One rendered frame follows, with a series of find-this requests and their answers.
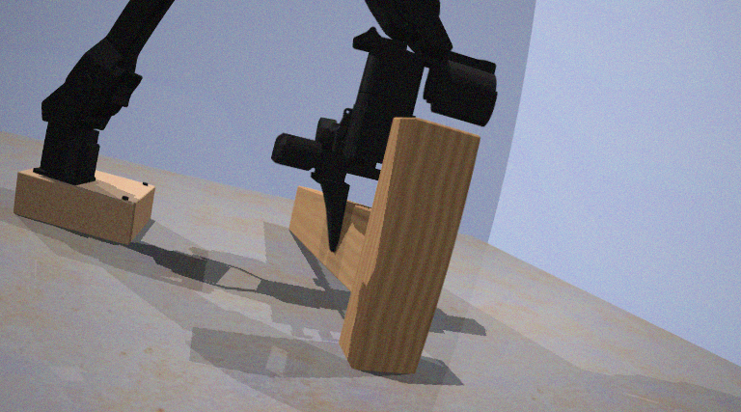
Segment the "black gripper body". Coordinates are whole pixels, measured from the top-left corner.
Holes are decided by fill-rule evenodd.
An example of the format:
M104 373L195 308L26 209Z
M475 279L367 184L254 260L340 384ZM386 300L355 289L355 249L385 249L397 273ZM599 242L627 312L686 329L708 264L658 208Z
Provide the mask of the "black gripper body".
M367 179L379 179L376 163L383 163L394 118L416 118L414 106L392 98L358 93L342 153L322 149L322 142L282 133L277 136L271 159L273 162L344 183L346 174ZM365 159L364 166L350 159Z

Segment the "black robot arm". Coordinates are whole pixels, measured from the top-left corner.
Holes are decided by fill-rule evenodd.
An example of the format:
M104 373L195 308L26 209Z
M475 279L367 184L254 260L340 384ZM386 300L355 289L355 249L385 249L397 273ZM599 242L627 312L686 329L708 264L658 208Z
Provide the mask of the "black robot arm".
M74 66L65 83L41 103L48 122L41 166L33 173L79 185L96 181L99 130L128 107L142 80L137 58L175 0L130 0L105 38ZM432 113L486 126L497 99L496 64L452 52L439 17L440 0L365 0L382 31L374 26L353 38L369 52L358 93L398 100L415 107L425 67L423 96ZM409 46L413 52L407 49ZM346 113L346 110L348 113ZM352 108L336 120L320 118L316 141L342 153Z

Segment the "wooden post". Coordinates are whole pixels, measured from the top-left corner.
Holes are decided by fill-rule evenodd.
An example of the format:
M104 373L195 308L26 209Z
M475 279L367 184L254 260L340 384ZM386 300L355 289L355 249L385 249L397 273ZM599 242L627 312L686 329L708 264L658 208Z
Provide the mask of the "wooden post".
M394 118L339 344L354 370L415 373L481 137Z

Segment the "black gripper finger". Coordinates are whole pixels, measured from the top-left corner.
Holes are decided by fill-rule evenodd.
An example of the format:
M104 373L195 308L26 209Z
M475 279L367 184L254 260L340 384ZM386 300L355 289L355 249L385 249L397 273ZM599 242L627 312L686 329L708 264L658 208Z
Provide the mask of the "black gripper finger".
M320 184L326 210L329 234L329 248L335 253L343 224L343 216L349 191L349 184L330 179L322 179L312 172L311 178Z

